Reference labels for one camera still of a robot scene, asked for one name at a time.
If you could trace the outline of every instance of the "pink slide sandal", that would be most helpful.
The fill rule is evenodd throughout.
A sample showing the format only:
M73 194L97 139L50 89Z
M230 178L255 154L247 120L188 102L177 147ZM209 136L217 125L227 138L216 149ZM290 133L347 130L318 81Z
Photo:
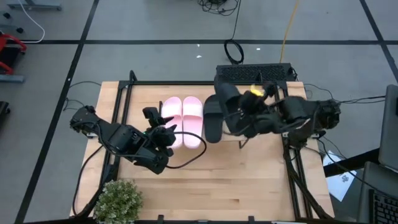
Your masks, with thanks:
M182 103L180 98L173 96L169 99L167 99L163 103L162 107L162 117L163 118L168 118L168 117L174 117L173 120L169 121L166 123L165 127L168 128L173 125L177 125L175 128L175 132L177 131L182 131ZM172 149L176 149L182 145L182 134L176 134L175 135L175 141L172 146L170 146Z
M203 128L203 105L193 96L188 96L182 104L182 122L184 132L196 134L201 137ZM190 149L199 147L201 141L195 136L184 134L184 144Z

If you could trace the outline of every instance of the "white cable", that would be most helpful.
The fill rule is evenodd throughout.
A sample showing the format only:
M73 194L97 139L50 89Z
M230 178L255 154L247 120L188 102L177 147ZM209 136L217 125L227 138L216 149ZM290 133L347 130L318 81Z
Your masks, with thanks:
M19 4L21 5L22 10L23 10L24 13L26 14L26 16L27 16L29 19L31 19L31 21L34 22L34 23L35 23L40 29L42 29L42 31L43 31L43 36L42 36L42 38L41 38L40 40L38 40L38 41L22 41L22 43L25 43L25 44L37 44L37 43L40 43L40 42L44 39L45 30L44 30L43 27L40 26L36 21L34 21L34 19L32 19L32 18L30 17L30 15L28 15L28 13L26 12L26 10L25 10L25 8L24 8L23 3L21 3L21 0L18 0L18 2L19 2Z

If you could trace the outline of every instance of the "black slide sandal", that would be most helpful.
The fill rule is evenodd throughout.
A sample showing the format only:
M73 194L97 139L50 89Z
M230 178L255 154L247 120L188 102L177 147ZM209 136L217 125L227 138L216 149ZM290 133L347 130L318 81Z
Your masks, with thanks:
M205 137L209 143L218 143L223 134L223 112L216 95L209 96L203 107Z

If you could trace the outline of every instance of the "yellow cable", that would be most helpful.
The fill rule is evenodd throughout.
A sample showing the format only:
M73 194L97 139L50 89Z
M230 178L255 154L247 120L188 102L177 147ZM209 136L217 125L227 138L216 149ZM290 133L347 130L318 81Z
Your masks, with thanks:
M297 6L299 5L299 2L300 2L300 0L296 0L296 4L294 5L293 13L290 16L290 21L289 21L289 24L287 25L287 28L286 28L286 31L285 31L285 37L284 37L284 41L282 43L282 51L280 52L279 63L282 63L282 59L284 57L286 37L287 37L287 34L289 33L290 27L292 26L293 18L294 18L294 15L296 14L296 10L297 10Z

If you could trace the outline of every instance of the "black floor stripe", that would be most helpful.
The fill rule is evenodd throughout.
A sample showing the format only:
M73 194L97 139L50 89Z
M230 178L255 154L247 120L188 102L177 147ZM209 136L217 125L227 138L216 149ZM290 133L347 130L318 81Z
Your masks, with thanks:
M155 44L224 44L225 40L85 40L84 44L155 45ZM235 40L239 44L282 44L283 40ZM79 44L80 40L43 40L43 44ZM398 40L286 40L287 45L398 45Z
M94 14L97 8L99 0L94 0L93 5L91 7L90 14L88 15L85 28L83 29L83 33L81 35L79 45L76 49L75 56L73 57L72 64L70 65L68 75L65 79L65 83L63 84L63 88L61 91L61 96L58 100L57 106L55 108L54 115L51 119L49 130L47 131L47 135L45 136L44 143L42 149L39 154L39 158L37 159L35 168L33 170L33 174L30 178L29 184L27 186L24 198L22 199L21 206L19 207L19 211L15 220L15 223L23 223L26 217L26 213L29 208L30 201L32 200L37 181L39 181L40 173L43 169L45 158L47 157L47 153L49 152L51 141L57 128L57 124L61 115L62 106L65 102L65 98L67 97L70 83L72 81L73 75L75 74L76 66L79 62L79 58L81 55L81 51L83 50L84 41L87 38L88 31L90 29L91 23L93 22Z
M362 5L363 10L365 11L365 14L366 14L366 17L369 20L369 23L371 24L373 32L374 32L374 34L377 37L377 40L380 41L380 43L381 43L380 46L381 46L381 49L382 49L382 51L384 53L384 56L386 57L388 65L390 66L390 69L391 69L392 73L394 74L394 76L395 76L395 78L396 78L396 80L398 82L397 65L396 65L396 63L394 61L394 58L392 57L392 55L390 53L390 50L388 49L388 47L386 45L388 42L390 44L394 44L394 43L396 44L396 41L395 40L390 40L388 42L384 41L383 36L381 35L381 32L380 32L379 28L376 25L376 21L374 20L374 18L372 16L372 13L371 13L371 11L370 11L370 9L368 7L368 4L366 4L365 0L359 0L359 1L360 1L361 5Z

